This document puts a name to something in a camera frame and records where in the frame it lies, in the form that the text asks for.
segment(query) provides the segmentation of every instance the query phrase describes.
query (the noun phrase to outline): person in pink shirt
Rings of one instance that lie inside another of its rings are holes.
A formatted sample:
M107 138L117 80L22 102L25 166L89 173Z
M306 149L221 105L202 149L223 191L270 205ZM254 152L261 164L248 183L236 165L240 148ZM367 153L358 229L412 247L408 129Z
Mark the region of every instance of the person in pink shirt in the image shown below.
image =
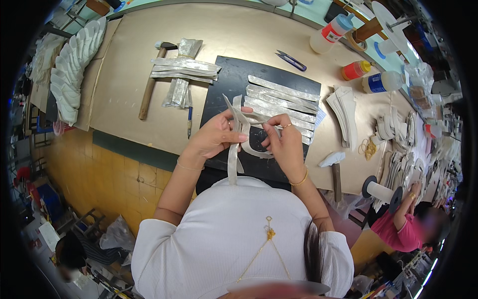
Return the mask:
M414 183L411 192L394 213L387 212L388 205L378 213L370 207L370 228L394 250L411 252L424 244L433 245L445 239L450 232L450 219L442 210L425 207L415 213L421 189L420 182Z

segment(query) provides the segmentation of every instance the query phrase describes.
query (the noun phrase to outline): hammer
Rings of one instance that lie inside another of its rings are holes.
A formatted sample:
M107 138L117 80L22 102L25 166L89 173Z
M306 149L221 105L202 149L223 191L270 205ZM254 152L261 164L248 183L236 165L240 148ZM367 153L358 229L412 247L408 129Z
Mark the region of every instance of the hammer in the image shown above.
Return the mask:
M154 47L159 49L158 58L163 58L166 55L167 50L176 50L178 48L175 44L161 41L156 42ZM154 80L154 78L148 78L148 83L146 83L146 89L143 94L143 100L141 101L140 114L138 115L138 118L142 121L146 119L146 115L148 114L149 102L151 100L152 89L154 88L155 83L156 80Z

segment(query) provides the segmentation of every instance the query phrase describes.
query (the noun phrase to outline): red label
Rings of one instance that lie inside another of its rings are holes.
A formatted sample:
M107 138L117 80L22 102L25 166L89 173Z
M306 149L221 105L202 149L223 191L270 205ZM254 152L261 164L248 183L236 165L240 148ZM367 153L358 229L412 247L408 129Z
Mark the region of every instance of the red label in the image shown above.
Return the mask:
M322 29L322 36L331 43L335 43L342 37L332 28L332 23Z
M348 66L344 66L345 76L347 76L347 78L349 80L356 79L356 78L360 77L355 71L354 63L355 62L349 64Z

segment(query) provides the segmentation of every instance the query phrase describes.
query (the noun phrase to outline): pink shirt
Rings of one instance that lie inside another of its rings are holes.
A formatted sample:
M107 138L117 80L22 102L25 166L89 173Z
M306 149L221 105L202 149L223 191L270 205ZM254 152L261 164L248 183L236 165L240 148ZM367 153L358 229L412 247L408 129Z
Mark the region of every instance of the pink shirt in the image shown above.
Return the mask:
M411 214L405 214L407 220L402 229L397 231L395 224L393 224L394 215L395 213L386 212L372 225L372 231L393 250L411 252L417 248L422 248L422 241L419 238L420 224L418 221L413 221L415 217Z

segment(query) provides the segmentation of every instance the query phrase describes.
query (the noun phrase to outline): black cutting board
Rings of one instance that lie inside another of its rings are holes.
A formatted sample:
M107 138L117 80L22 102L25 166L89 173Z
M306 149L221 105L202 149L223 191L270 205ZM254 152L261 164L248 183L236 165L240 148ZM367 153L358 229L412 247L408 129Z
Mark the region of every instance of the black cutting board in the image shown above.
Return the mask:
M242 94L242 106L244 106L244 96L246 96L246 86L249 84L248 75L253 75L264 80L274 82L292 89L305 91L308 93L320 95L321 84L313 80L304 78L294 73L272 66L260 63L218 56L216 65L222 67L217 81L209 86L204 103L201 127L213 116L227 109L226 102L222 94L224 93L229 101L232 98ZM267 137L263 129L251 127L250 145L256 151L266 151L261 142ZM309 146L302 144L304 148L304 158L307 156ZM206 161L206 166L226 170L228 167L228 151L226 149L217 156ZM256 156L249 155L241 151L238 157L244 167L244 174L251 177L265 178L279 182L288 182L285 174L281 171L275 159L259 159Z

